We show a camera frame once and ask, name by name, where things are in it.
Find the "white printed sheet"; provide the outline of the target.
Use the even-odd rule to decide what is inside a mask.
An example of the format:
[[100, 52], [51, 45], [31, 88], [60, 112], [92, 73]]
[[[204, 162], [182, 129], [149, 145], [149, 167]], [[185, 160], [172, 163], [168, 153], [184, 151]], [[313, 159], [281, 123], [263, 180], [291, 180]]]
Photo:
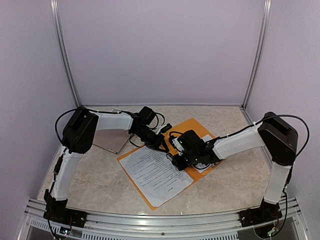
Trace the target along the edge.
[[119, 157], [118, 161], [153, 208], [160, 207], [194, 182], [186, 171], [179, 171], [171, 163], [166, 153], [146, 146]]

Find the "pink file folder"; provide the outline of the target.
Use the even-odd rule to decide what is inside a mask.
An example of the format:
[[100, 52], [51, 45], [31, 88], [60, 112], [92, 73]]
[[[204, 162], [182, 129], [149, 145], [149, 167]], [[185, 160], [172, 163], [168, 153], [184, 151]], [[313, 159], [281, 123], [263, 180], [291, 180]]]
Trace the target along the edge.
[[109, 152], [118, 154], [130, 138], [129, 129], [133, 119], [120, 109], [110, 113], [96, 113], [97, 127], [93, 144]]

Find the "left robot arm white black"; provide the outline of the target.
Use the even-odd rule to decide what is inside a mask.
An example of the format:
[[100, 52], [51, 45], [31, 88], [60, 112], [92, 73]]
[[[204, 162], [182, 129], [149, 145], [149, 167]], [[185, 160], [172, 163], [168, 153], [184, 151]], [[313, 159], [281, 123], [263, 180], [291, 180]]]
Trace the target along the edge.
[[158, 114], [147, 106], [136, 113], [125, 110], [97, 111], [85, 107], [73, 109], [72, 113], [62, 136], [58, 138], [62, 145], [61, 154], [55, 165], [51, 187], [44, 194], [46, 203], [67, 201], [74, 171], [83, 155], [91, 149], [98, 131], [128, 131], [140, 138], [146, 147], [169, 152], [163, 135], [164, 126], [160, 129], [150, 127]]

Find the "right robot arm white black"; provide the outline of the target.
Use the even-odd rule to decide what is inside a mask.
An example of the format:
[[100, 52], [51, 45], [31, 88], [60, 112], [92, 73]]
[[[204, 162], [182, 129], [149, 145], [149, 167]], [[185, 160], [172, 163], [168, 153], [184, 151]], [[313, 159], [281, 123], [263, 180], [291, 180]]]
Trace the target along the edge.
[[271, 155], [270, 179], [265, 190], [265, 202], [256, 210], [256, 218], [266, 222], [275, 212], [275, 206], [288, 183], [291, 168], [297, 157], [298, 132], [280, 115], [267, 112], [256, 123], [226, 136], [204, 141], [194, 130], [179, 136], [169, 133], [169, 143], [178, 151], [172, 164], [179, 170], [189, 166], [213, 165], [233, 155], [260, 147]]

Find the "orange folder centre clip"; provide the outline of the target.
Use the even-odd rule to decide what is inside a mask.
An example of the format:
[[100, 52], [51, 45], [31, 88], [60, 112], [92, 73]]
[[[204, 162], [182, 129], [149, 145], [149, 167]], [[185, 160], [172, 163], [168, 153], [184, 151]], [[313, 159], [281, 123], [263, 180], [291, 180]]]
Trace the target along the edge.
[[165, 156], [170, 161], [170, 163], [172, 164], [173, 163], [173, 155], [170, 154], [170, 153], [167, 153]]

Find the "front aluminium rail base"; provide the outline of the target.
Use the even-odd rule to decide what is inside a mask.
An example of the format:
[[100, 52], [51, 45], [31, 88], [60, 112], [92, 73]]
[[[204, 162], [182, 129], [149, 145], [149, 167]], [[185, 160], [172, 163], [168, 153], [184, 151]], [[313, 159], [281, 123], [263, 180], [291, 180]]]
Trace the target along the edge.
[[46, 204], [30, 199], [22, 217], [17, 239], [52, 240], [52, 233], [62, 240], [257, 240], [258, 231], [276, 225], [274, 240], [308, 240], [309, 230], [295, 198], [281, 198], [283, 217], [257, 225], [245, 226], [239, 210], [186, 215], [133, 215], [88, 211], [82, 227], [48, 222]]

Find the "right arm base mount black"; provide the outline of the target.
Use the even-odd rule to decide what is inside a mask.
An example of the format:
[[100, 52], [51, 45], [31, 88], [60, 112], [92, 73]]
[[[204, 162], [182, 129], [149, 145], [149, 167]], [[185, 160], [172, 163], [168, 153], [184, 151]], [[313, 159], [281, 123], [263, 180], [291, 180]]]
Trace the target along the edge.
[[283, 216], [278, 202], [275, 204], [269, 203], [264, 198], [261, 200], [260, 206], [241, 210], [238, 215], [242, 227], [259, 225], [270, 221], [279, 222]]

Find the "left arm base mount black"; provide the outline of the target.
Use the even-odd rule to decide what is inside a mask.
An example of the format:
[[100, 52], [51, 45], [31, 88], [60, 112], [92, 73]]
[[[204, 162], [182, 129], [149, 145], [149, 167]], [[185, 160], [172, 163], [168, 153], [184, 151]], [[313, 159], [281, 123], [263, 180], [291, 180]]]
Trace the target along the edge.
[[44, 193], [46, 203], [43, 218], [56, 223], [84, 228], [88, 213], [82, 210], [67, 208], [68, 199], [56, 200], [47, 189]]

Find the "right aluminium frame post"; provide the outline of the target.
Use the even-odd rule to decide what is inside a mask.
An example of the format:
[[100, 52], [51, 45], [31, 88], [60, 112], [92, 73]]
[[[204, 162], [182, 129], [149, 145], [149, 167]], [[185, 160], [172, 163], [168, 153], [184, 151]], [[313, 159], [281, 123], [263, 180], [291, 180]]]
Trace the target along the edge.
[[264, 6], [263, 6], [263, 13], [262, 13], [262, 19], [261, 19], [261, 24], [260, 24], [260, 30], [259, 30], [259, 35], [258, 35], [258, 41], [257, 41], [257, 46], [256, 46], [256, 51], [253, 59], [253, 65], [251, 68], [250, 76], [249, 76], [249, 82], [246, 88], [246, 92], [244, 95], [244, 99], [242, 102], [242, 108], [244, 111], [247, 110], [254, 86], [256, 83], [263, 51], [264, 51], [264, 46], [265, 46], [265, 41], [266, 41], [266, 36], [268, 32], [268, 25], [269, 25], [269, 20], [270, 20], [270, 14], [271, 14], [271, 6], [272, 6], [272, 1], [271, 0], [265, 0], [264, 1]]

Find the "aluminium frame post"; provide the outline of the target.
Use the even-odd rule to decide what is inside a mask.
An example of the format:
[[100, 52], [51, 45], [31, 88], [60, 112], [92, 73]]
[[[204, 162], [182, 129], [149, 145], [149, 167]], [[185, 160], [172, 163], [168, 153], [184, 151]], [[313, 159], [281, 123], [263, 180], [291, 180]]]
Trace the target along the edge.
[[246, 92], [244, 95], [244, 99], [242, 102], [242, 108], [244, 111], [247, 110], [254, 86], [256, 83], [263, 51], [264, 51], [264, 46], [265, 46], [265, 41], [266, 41], [266, 36], [268, 32], [268, 25], [269, 25], [269, 20], [270, 20], [270, 14], [271, 14], [271, 6], [272, 6], [272, 1], [271, 0], [265, 0], [264, 1], [264, 6], [263, 6], [263, 13], [262, 13], [262, 19], [261, 19], [261, 24], [260, 24], [260, 30], [259, 30], [259, 35], [258, 35], [258, 41], [257, 41], [257, 46], [256, 46], [256, 51], [253, 59], [253, 65], [251, 68], [250, 76], [249, 76], [249, 82], [246, 88]]
[[60, 18], [60, 11], [59, 11], [59, 1], [58, 0], [50, 0], [50, 8], [53, 18], [53, 25], [55, 29], [55, 34], [57, 38], [58, 49], [61, 56], [62, 65], [65, 71], [67, 83], [71, 92], [71, 97], [76, 107], [82, 105], [80, 96], [76, 87], [76, 83], [74, 81], [70, 61], [68, 58], [67, 48], [65, 44], [64, 34], [63, 34], [63, 27]]

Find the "left aluminium frame post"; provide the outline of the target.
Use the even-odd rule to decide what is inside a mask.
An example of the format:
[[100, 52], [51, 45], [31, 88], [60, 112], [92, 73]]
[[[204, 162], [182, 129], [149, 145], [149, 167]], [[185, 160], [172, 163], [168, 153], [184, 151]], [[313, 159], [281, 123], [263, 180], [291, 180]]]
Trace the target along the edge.
[[68, 58], [67, 48], [65, 44], [64, 34], [63, 34], [63, 27], [60, 18], [60, 11], [59, 11], [59, 1], [58, 0], [50, 0], [50, 8], [53, 18], [53, 25], [55, 29], [55, 34], [57, 38], [58, 49], [61, 56], [62, 65], [65, 71], [67, 83], [71, 92], [71, 97], [76, 107], [82, 105], [80, 96], [76, 87], [76, 83], [74, 81], [70, 61]]

